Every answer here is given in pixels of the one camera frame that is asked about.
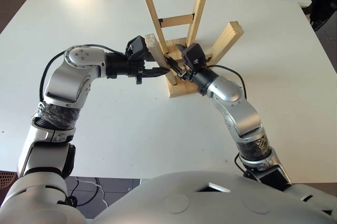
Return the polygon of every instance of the cable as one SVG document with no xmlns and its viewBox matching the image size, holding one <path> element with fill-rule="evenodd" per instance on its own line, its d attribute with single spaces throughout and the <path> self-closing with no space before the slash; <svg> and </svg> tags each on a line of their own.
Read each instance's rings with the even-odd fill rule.
<svg viewBox="0 0 337 224">
<path fill-rule="evenodd" d="M 78 187 L 78 185 L 80 184 L 80 182 L 78 182 L 78 180 L 76 180 L 77 184 L 76 186 L 74 187 L 74 189 L 72 190 L 72 193 L 70 194 L 70 196 L 73 195 L 74 191 L 76 190 L 76 188 Z"/>
<path fill-rule="evenodd" d="M 244 173 L 244 170 L 240 167 L 240 165 L 237 163 L 237 159 L 239 158 L 239 153 L 237 153 L 237 155 L 234 158 L 234 163 L 236 164 L 236 166 L 240 169 L 240 171 L 242 171 L 242 173 Z"/>
<path fill-rule="evenodd" d="M 209 66 L 208 66 L 208 68 L 211 68 L 211 67 L 219 67 L 219 68 L 228 70 L 228 71 L 234 73 L 235 75 L 237 75 L 237 76 L 240 78 L 241 83 L 242 83 L 242 88 L 243 88 L 243 92 L 244 92 L 244 97 L 245 97 L 245 99 L 247 99 L 246 85 L 244 84 L 243 78 L 241 77 L 241 75 L 240 75 L 238 72 L 236 72 L 236 71 L 234 71 L 233 69 L 230 69 L 230 68 L 228 68 L 228 67 L 222 66 L 222 65 L 209 65 Z M 239 155 L 240 155 L 240 153 L 237 153 L 237 155 L 235 156 L 235 158 L 234 158 L 234 163 L 235 163 L 235 165 L 240 169 L 240 171 L 242 171 L 243 173 L 245 173 L 245 171 L 244 171 L 244 170 L 240 167 L 240 165 L 237 163 L 237 159 L 239 158 Z"/>
<path fill-rule="evenodd" d="M 43 102 L 43 86 L 44 86 L 44 80 L 46 78 L 46 75 L 47 75 L 47 72 L 50 68 L 50 66 L 52 65 L 52 63 L 57 60 L 60 56 L 62 56 L 64 54 L 65 50 L 58 53 L 55 57 L 53 57 L 47 64 L 46 68 L 44 69 L 43 71 L 43 74 L 42 74 L 42 78 L 41 78 L 41 81 L 40 81 L 40 89 L 39 89 L 39 94 L 40 94 L 40 102 Z"/>
<path fill-rule="evenodd" d="M 99 45 L 99 44 L 85 44 L 84 46 L 89 46 L 89 47 L 98 47 L 98 48 L 102 48 L 102 49 L 105 49 L 105 50 L 109 50 L 110 52 L 113 52 L 113 53 L 116 53 L 118 55 L 124 55 L 123 53 L 121 52 L 118 52 L 114 49 L 110 49 L 104 45 Z M 46 68 L 44 69 L 43 71 L 43 74 L 42 74 L 42 77 L 41 77 L 41 81 L 40 81 L 40 87 L 39 87 L 39 100 L 40 102 L 43 102 L 43 87 L 44 87 L 44 81 L 46 79 L 46 76 L 47 76 L 47 72 L 50 68 L 50 66 L 52 65 L 52 63 L 58 59 L 60 56 L 62 56 L 63 54 L 65 53 L 65 50 L 58 53 L 55 57 L 53 57 L 49 62 L 48 64 L 46 65 Z"/>
<path fill-rule="evenodd" d="M 242 83 L 244 97 L 245 97 L 245 99 L 247 99 L 246 85 L 244 84 L 243 78 L 241 77 L 241 75 L 238 72 L 236 72 L 236 71 L 234 71 L 234 70 L 232 70 L 232 69 L 230 69 L 228 67 L 222 66 L 222 65 L 208 65 L 208 68 L 211 68 L 211 67 L 219 67 L 219 68 L 228 70 L 228 71 L 234 73 L 235 75 L 237 75 L 240 78 L 241 83 Z"/>
<path fill-rule="evenodd" d="M 79 181 L 79 182 L 88 183 L 88 184 L 93 184 L 93 185 L 97 186 L 95 195 L 94 195 L 90 200 L 88 200 L 86 203 L 77 205 L 78 207 L 83 206 L 83 205 L 85 205 L 85 204 L 88 204 L 90 201 L 92 201 L 92 200 L 96 197 L 96 195 L 97 195 L 97 193 L 98 193 L 98 188 L 100 188 L 101 191 L 102 191 L 102 193 L 103 193 L 102 201 L 104 202 L 104 204 L 105 204 L 105 206 L 106 206 L 107 208 L 109 207 L 108 203 L 107 203 L 107 202 L 105 201 L 105 199 L 104 199 L 105 192 L 104 192 L 102 186 L 100 185 L 100 181 L 98 180 L 98 178 L 95 178 L 96 184 L 95 184 L 94 182 L 91 182 L 91 181 L 80 180 L 80 179 L 78 179 L 77 177 L 76 177 L 76 180 Z"/>
<path fill-rule="evenodd" d="M 104 45 L 99 45 L 99 44 L 85 44 L 84 46 L 89 46 L 89 47 L 98 47 L 98 48 L 102 48 L 102 49 L 106 49 L 106 50 L 109 50 L 110 52 L 113 52 L 113 53 L 116 53 L 116 54 L 119 54 L 119 55 L 124 55 L 124 53 L 122 52 L 118 52 L 114 49 L 110 49 L 109 47 L 106 47 Z"/>
</svg>

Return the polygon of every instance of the gray floor tile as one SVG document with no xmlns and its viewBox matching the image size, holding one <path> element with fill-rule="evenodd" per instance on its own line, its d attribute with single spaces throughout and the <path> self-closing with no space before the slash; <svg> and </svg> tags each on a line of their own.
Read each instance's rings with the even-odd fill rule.
<svg viewBox="0 0 337 224">
<path fill-rule="evenodd" d="M 323 30 L 323 28 L 320 28 L 319 30 L 316 31 L 316 36 L 318 37 L 332 66 L 337 72 L 337 46 L 336 46 L 337 42 L 336 40 L 329 39 L 325 31 Z"/>
<path fill-rule="evenodd" d="M 133 179 L 100 178 L 100 183 L 106 192 L 127 193 L 132 190 Z"/>
<path fill-rule="evenodd" d="M 92 196 L 94 195 L 94 192 L 91 191 L 75 191 L 73 196 L 77 198 L 78 204 L 82 204 L 86 201 L 88 201 Z M 77 209 L 88 219 L 95 218 L 99 213 L 101 213 L 104 209 L 106 209 L 105 204 L 102 201 L 102 192 L 99 191 L 96 197 L 89 202 L 88 204 L 84 206 L 77 207 Z M 105 193 L 105 201 L 108 203 L 109 206 L 111 206 L 114 202 L 122 198 L 125 194 L 123 193 L 112 193 L 112 192 L 106 192 Z"/>
<path fill-rule="evenodd" d="M 330 40 L 337 40 L 337 12 L 322 27 Z"/>
<path fill-rule="evenodd" d="M 141 184 L 141 180 L 140 179 L 134 179 L 133 180 L 133 184 L 132 184 L 132 189 L 136 188 L 140 184 Z"/>
<path fill-rule="evenodd" d="M 316 33 L 317 38 L 318 38 L 320 41 L 323 40 L 323 39 L 325 39 L 325 40 L 328 40 L 328 39 L 329 39 L 329 38 L 328 38 L 328 35 L 326 34 L 326 32 L 325 32 L 325 30 L 324 30 L 323 27 L 320 28 L 319 30 L 317 30 L 315 33 Z"/>
</svg>

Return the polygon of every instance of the silver arm segment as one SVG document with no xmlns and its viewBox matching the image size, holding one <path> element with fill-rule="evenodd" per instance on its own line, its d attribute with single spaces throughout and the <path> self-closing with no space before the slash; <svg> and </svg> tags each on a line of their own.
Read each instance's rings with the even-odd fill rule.
<svg viewBox="0 0 337 224">
<path fill-rule="evenodd" d="M 224 115 L 225 123 L 240 152 L 243 165 L 257 181 L 278 171 L 290 184 L 276 152 L 270 147 L 260 117 L 244 97 L 242 87 L 218 76 L 208 87 L 207 95 Z"/>
<path fill-rule="evenodd" d="M 106 76 L 105 66 L 102 49 L 73 46 L 64 53 L 32 118 L 18 162 L 19 180 L 2 204 L 1 223 L 86 223 L 68 206 L 64 178 L 73 168 L 75 147 L 69 142 L 75 123 L 91 82 Z"/>
<path fill-rule="evenodd" d="M 47 85 L 45 102 L 39 104 L 32 118 L 18 162 L 19 177 L 41 165 L 55 167 L 61 174 L 69 172 L 64 170 L 70 168 L 66 167 L 68 164 L 65 158 L 70 151 L 69 142 L 75 133 L 75 123 L 90 91 L 91 82 L 106 76 L 105 66 L 105 52 L 102 49 L 73 46 L 64 53 L 63 63 L 53 73 Z M 55 148 L 55 145 L 51 147 L 52 143 L 64 144 L 60 149 Z M 36 144 L 42 150 L 35 158 L 30 158 Z M 43 159 L 37 158 L 41 155 L 50 155 L 53 158 L 49 159 L 48 165 L 42 164 Z"/>
</svg>

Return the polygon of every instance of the robotic arm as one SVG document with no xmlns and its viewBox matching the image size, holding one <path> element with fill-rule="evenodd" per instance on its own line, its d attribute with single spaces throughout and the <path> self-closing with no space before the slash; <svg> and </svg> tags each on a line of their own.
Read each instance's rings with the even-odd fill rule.
<svg viewBox="0 0 337 224">
<path fill-rule="evenodd" d="M 279 201 L 281 207 L 286 208 L 289 202 L 288 211 L 294 207 L 298 209 L 299 213 L 292 213 L 291 220 L 300 220 L 299 217 L 306 217 L 303 223 L 317 223 L 314 220 L 333 223 L 332 219 L 337 220 L 333 196 L 307 186 L 291 185 L 275 150 L 269 145 L 257 112 L 245 99 L 243 89 L 206 66 L 199 44 L 178 47 L 182 51 L 183 68 L 169 57 L 167 63 L 179 78 L 195 83 L 199 93 L 207 95 L 223 114 L 247 169 L 244 176 L 250 180 L 214 172 L 164 175 L 131 191 L 103 211 L 96 223 L 204 223 L 203 219 L 209 223 L 225 219 L 231 223 L 243 223 L 243 218 L 254 222 L 261 216 L 267 218 L 264 219 L 266 221 L 283 223 L 275 222 L 283 212 L 272 211 L 267 215 L 269 207 L 265 207 L 261 199 L 247 197 L 259 194 L 264 196 L 265 201 Z M 39 103 L 32 118 L 18 163 L 19 180 L 13 184 L 0 208 L 0 223 L 86 223 L 75 208 L 76 203 L 68 197 L 64 181 L 73 169 L 75 146 L 70 141 L 75 133 L 76 121 L 94 79 L 127 75 L 135 77 L 136 83 L 141 84 L 143 77 L 157 77 L 169 71 L 161 67 L 145 69 L 145 60 L 152 60 L 152 56 L 142 37 L 131 40 L 125 54 L 105 53 L 87 46 L 73 46 L 64 53 L 64 61 L 52 75 L 44 100 Z M 219 184 L 227 182 L 233 187 L 226 189 L 209 180 Z M 207 186 L 197 185 L 201 181 L 207 182 Z M 197 192 L 214 190 L 230 192 L 230 195 L 195 196 Z M 208 203 L 200 208 L 203 196 Z M 311 203 L 310 210 L 299 199 Z M 226 206 L 226 209 L 218 211 L 219 206 Z M 178 215 L 187 209 L 187 217 Z M 230 214 L 235 215 L 238 209 L 239 218 L 231 218 Z M 167 211 L 173 214 L 172 217 L 167 215 Z M 252 218 L 251 211 L 258 214 L 256 219 Z"/>
<path fill-rule="evenodd" d="M 206 66 L 205 54 L 199 44 L 188 48 L 177 45 L 182 52 L 184 69 L 172 58 L 167 62 L 179 78 L 195 83 L 201 95 L 207 95 L 223 114 L 228 130 L 240 152 L 247 171 L 244 176 L 278 190 L 288 187 L 286 174 L 268 138 L 256 110 L 245 98 L 237 83 L 219 76 Z"/>
</svg>

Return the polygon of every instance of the black tape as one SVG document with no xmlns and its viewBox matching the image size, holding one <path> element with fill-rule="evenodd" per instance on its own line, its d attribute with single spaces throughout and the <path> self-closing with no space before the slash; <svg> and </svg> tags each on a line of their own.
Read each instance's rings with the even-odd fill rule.
<svg viewBox="0 0 337 224">
<path fill-rule="evenodd" d="M 240 151 L 240 155 L 249 161 L 264 159 L 271 152 L 267 136 L 252 142 L 237 142 L 236 145 Z"/>
</svg>

